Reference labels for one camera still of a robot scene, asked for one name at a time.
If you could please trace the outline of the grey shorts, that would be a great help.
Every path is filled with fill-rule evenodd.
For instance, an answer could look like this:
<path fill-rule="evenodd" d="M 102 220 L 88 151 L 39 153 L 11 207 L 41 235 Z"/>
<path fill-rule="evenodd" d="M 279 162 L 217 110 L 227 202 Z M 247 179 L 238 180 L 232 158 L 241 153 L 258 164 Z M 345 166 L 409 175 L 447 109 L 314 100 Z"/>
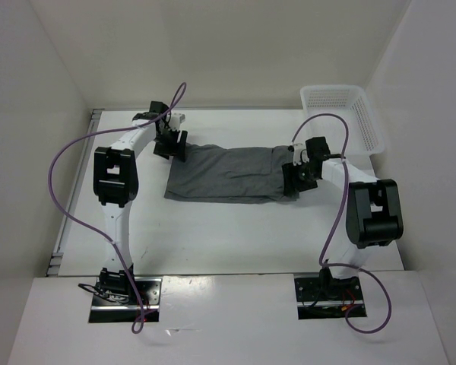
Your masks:
<path fill-rule="evenodd" d="M 264 204 L 293 202 L 283 193 L 282 166 L 293 161 L 287 146 L 222 148 L 188 144 L 174 159 L 164 197 L 178 202 Z"/>

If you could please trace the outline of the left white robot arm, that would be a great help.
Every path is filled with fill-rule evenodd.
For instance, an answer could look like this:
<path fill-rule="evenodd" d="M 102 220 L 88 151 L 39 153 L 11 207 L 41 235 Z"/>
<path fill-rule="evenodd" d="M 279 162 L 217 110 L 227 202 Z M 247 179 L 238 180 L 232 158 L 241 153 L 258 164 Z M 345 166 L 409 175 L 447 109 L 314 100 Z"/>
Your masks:
<path fill-rule="evenodd" d="M 165 103 L 153 101 L 147 112 L 133 117 L 131 127 L 117 141 L 94 151 L 93 192 L 101 204 L 111 245 L 97 290 L 118 303 L 134 301 L 137 293 L 129 246 L 131 206 L 139 192 L 136 159 L 153 142 L 157 156 L 184 161 L 188 135 L 181 130 L 184 121 L 185 115 L 172 113 Z"/>

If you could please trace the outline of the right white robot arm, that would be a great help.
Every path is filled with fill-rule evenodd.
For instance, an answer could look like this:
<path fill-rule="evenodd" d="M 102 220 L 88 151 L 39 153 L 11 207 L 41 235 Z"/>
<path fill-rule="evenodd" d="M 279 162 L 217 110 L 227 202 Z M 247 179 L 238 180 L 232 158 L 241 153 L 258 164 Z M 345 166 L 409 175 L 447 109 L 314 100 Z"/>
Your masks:
<path fill-rule="evenodd" d="M 288 147 L 292 161 L 282 166 L 283 194 L 295 198 L 324 181 L 339 188 L 342 200 L 323 245 L 320 263 L 330 273 L 318 280 L 319 293 L 334 299 L 357 276 L 378 247 L 401 238 L 404 223 L 397 183 L 378 179 L 332 154 L 324 137 Z"/>

